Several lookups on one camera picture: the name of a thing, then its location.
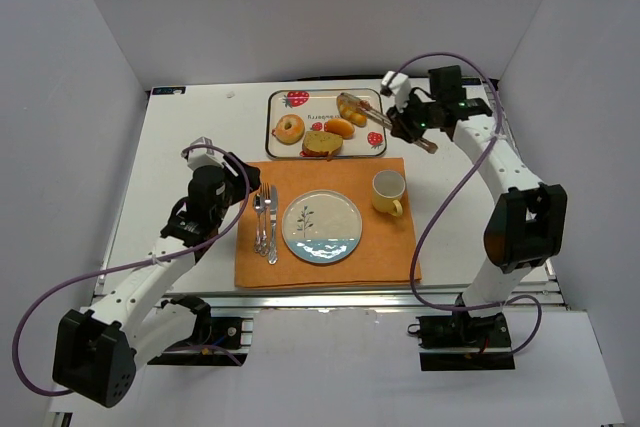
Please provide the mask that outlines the metal serving tongs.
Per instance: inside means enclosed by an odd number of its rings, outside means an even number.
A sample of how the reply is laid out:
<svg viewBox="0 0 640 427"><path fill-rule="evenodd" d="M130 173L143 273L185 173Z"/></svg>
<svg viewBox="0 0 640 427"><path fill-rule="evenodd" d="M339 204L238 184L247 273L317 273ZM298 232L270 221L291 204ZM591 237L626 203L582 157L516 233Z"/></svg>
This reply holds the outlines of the metal serving tongs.
<svg viewBox="0 0 640 427"><path fill-rule="evenodd" d="M374 109L367 101L361 99L361 106L358 110L366 116L368 120L372 120L374 123L388 130L392 137L396 137L409 144L416 145L429 154L435 154L437 152L438 146L435 143L422 137L412 138L401 126L398 120L390 120L385 114Z"/></svg>

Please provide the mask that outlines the glossy orange bun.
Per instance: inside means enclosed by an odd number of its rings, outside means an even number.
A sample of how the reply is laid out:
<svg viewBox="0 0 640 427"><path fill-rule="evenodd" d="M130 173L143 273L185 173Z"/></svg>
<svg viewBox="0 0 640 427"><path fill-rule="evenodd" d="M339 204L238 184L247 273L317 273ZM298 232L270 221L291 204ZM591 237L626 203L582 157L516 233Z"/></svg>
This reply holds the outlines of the glossy orange bun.
<svg viewBox="0 0 640 427"><path fill-rule="evenodd" d="M343 139L350 139L354 136L355 127L348 120L345 120L343 118L334 118L328 120L324 124L324 131L339 135Z"/></svg>

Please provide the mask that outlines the sliced loaf cake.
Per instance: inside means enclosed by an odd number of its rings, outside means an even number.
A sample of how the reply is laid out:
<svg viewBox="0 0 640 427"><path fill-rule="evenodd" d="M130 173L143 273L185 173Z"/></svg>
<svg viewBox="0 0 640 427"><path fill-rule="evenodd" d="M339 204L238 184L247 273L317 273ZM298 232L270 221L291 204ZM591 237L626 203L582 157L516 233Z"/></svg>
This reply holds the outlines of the sliced loaf cake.
<svg viewBox="0 0 640 427"><path fill-rule="evenodd" d="M342 149L343 138L324 131L308 131L302 141L302 156L332 159Z"/></svg>

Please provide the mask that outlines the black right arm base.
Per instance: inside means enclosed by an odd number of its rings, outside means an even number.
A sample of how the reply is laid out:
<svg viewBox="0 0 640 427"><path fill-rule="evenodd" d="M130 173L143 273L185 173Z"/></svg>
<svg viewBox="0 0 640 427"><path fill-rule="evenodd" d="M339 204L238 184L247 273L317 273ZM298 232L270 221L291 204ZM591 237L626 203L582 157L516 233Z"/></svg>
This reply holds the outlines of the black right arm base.
<svg viewBox="0 0 640 427"><path fill-rule="evenodd" d="M423 372L514 370L511 336L503 314L422 316L407 327L418 340Z"/></svg>

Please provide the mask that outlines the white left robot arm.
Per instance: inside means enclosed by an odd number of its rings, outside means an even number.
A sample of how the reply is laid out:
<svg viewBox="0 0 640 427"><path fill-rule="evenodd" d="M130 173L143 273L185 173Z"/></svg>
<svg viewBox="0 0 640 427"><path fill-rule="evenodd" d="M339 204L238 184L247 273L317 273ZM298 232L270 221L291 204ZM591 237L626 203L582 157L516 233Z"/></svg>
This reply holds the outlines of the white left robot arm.
<svg viewBox="0 0 640 427"><path fill-rule="evenodd" d="M211 308L193 295L164 296L204 256L228 209L260 186L260 171L227 153L188 153L187 194L172 207L147 255L108 294L58 327L56 383L104 407L117 405L136 372L169 348L200 346L211 336Z"/></svg>

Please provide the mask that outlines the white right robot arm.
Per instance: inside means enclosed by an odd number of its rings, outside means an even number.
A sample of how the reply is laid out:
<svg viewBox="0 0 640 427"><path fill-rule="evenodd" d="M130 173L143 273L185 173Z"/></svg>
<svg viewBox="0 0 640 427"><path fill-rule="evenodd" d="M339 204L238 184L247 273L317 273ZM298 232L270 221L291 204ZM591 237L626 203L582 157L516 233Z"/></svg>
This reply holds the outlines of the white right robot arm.
<svg viewBox="0 0 640 427"><path fill-rule="evenodd" d="M408 76L393 71L383 77L381 93L394 100L387 111L393 136L419 143L429 129L444 132L489 189L494 210L483 233L486 259L450 310L467 328L496 317L521 280L560 252L565 189L524 165L502 133L497 110L468 97L459 66L430 70L427 100Z"/></svg>

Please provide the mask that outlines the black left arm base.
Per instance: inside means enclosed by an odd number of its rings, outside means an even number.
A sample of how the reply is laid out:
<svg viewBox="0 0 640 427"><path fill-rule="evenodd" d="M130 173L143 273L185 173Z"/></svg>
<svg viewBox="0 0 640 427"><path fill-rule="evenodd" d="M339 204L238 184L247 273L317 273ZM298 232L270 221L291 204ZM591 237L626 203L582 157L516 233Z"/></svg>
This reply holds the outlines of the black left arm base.
<svg viewBox="0 0 640 427"><path fill-rule="evenodd" d="M165 299L155 308L159 313L166 307L190 307L197 315L192 335L168 347L162 354L151 359L149 365L197 366L197 367L241 367L248 354L248 318L218 315L205 301L195 296L179 296Z"/></svg>

